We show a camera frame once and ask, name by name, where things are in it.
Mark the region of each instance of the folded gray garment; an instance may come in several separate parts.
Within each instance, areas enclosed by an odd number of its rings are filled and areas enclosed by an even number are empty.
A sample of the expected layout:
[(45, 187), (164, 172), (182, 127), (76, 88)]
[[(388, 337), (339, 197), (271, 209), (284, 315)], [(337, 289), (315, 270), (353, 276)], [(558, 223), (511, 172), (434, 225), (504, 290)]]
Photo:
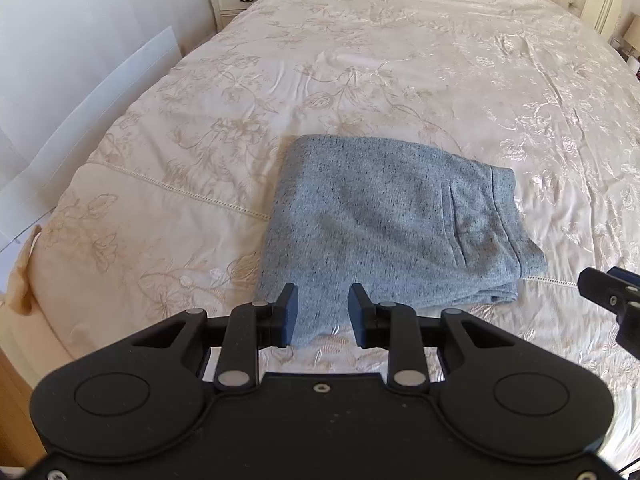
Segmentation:
[(298, 286), (294, 344), (348, 323), (351, 283), (415, 308), (499, 303), (545, 269), (513, 171), (393, 139), (305, 136), (289, 148), (257, 299)]

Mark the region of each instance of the silver screw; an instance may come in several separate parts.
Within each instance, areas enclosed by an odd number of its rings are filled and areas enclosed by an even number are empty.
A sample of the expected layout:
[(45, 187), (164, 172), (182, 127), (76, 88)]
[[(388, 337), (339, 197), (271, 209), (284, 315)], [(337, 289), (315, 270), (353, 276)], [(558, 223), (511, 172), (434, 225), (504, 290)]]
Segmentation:
[(227, 370), (218, 376), (218, 381), (223, 386), (235, 388), (247, 384), (249, 382), (249, 375), (242, 370)]
[(314, 391), (318, 394), (327, 394), (331, 391), (331, 386), (324, 383), (318, 383), (314, 385)]
[(47, 474), (47, 480), (66, 480), (66, 475), (62, 471), (53, 469)]
[(420, 386), (427, 376), (418, 370), (400, 370), (394, 374), (394, 381), (401, 386)]

